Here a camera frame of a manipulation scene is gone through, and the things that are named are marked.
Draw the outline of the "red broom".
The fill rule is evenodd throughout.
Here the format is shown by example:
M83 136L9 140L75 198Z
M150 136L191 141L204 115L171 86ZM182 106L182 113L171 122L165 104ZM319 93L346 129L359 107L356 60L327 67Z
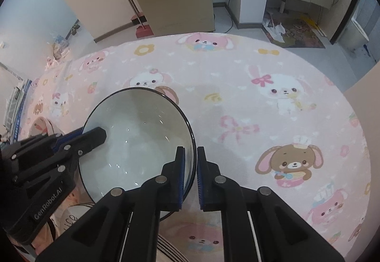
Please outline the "red broom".
M131 17L131 24L136 26L135 34L138 39L142 39L145 37L153 36L153 30L151 26L148 25L146 16L142 11L138 9L134 0L127 0L129 5L131 6L134 15Z

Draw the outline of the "white life cartoon plate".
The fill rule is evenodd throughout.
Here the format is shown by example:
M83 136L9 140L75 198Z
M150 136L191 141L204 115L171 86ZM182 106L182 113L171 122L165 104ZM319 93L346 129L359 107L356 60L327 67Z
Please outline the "white life cartoon plate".
M78 204L65 208L64 210L57 210L51 216L51 220L55 226L55 235L59 237L65 233L73 224L75 224L86 212L90 210L95 204Z

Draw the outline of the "pink cartoon tablecloth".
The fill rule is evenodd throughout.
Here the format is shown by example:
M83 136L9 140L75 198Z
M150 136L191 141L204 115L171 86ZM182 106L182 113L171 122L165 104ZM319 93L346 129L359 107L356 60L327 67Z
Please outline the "pink cartoon tablecloth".
M82 126L125 87L162 91L184 112L208 160L240 185L267 186L342 256L370 199L365 134L319 70L269 42L185 34L126 42L71 60L30 86L19 138L51 122Z

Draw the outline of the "patterned floor mat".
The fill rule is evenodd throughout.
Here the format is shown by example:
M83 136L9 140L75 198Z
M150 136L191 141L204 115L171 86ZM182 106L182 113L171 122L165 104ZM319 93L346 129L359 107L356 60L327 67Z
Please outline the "patterned floor mat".
M324 48L323 42L302 19L266 13L262 28L271 43L282 48Z

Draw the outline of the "white ribbed bowl black rim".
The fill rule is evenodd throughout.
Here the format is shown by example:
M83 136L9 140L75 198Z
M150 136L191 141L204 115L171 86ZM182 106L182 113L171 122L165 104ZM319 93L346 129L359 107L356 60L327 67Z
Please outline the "white ribbed bowl black rim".
M83 131L100 127L103 144L79 160L79 172L93 202L112 188L139 188L160 174L185 149L184 195L195 179L196 144L190 123L180 107L153 89L130 87L101 101L87 118Z

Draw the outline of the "pink strawberry bowl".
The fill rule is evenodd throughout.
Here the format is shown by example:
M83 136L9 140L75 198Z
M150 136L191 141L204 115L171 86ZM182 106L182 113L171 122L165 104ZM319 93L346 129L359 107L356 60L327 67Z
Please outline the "pink strawberry bowl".
M63 135L64 133L48 118L38 117L34 120L30 127L29 136L37 136L43 134L50 136L56 134Z

